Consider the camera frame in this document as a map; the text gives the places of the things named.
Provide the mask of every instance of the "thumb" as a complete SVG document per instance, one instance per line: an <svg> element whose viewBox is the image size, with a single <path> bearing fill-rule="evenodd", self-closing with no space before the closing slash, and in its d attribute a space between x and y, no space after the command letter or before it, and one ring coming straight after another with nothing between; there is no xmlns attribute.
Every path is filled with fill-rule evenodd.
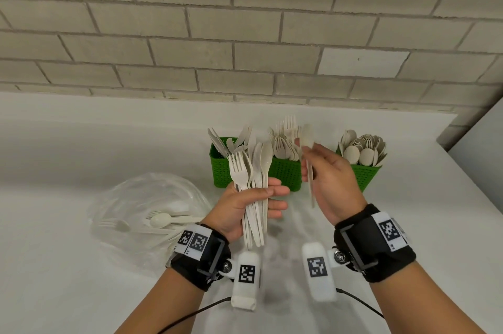
<svg viewBox="0 0 503 334"><path fill-rule="evenodd" d="M312 164L318 174L333 169L330 163L328 163L320 153L310 149L307 146L302 147L302 156Z"/></svg>
<svg viewBox="0 0 503 334"><path fill-rule="evenodd" d="M273 193L274 190L272 188L250 188L249 190L236 193L233 197L236 200L237 206L244 209L251 203L267 199Z"/></svg>

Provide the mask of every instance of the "metal screw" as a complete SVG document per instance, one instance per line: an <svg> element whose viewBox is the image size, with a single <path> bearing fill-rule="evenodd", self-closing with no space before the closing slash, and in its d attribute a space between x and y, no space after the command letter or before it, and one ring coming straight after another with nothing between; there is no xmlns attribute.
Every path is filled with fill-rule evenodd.
<svg viewBox="0 0 503 334"><path fill-rule="evenodd" d="M346 255L343 254L340 250L337 250L333 253L333 259L339 263L339 264L343 264L346 262Z"/></svg>
<svg viewBox="0 0 503 334"><path fill-rule="evenodd" d="M232 270L232 264L229 261L225 261L222 266L223 273L229 273Z"/></svg>

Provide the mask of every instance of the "person's left hand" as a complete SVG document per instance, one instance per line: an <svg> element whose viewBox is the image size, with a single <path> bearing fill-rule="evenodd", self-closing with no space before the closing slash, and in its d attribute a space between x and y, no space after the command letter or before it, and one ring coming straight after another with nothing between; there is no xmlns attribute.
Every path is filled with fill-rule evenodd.
<svg viewBox="0 0 503 334"><path fill-rule="evenodd" d="M232 182L201 223L223 234L229 242L236 241L243 235L241 219L244 216L246 206L271 196L285 196L289 193L290 189L286 185L281 185L281 181L273 177L269 178L268 188L250 188L241 192L236 190ZM269 199L268 218L280 218L283 216L281 211L286 210L287 207L285 201Z"/></svg>

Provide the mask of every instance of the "person's right hand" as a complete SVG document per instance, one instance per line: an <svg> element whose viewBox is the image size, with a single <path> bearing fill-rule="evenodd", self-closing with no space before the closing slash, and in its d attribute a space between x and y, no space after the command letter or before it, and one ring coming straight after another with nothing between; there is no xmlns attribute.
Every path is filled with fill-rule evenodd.
<svg viewBox="0 0 503 334"><path fill-rule="evenodd" d="M349 162L328 148L315 143L302 147L302 181L307 181L306 159L312 164L313 193L332 225L351 217L367 206Z"/></svg>

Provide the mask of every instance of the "forearm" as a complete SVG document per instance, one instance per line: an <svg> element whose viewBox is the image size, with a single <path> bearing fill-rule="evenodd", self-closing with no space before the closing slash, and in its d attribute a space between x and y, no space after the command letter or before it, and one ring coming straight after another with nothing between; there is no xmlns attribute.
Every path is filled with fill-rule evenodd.
<svg viewBox="0 0 503 334"><path fill-rule="evenodd" d="M370 286L393 334L484 334L417 262Z"/></svg>
<svg viewBox="0 0 503 334"><path fill-rule="evenodd" d="M168 268L115 334L157 334L177 319L196 311L203 295L201 289ZM167 333L190 333L194 320L195 317L187 319Z"/></svg>

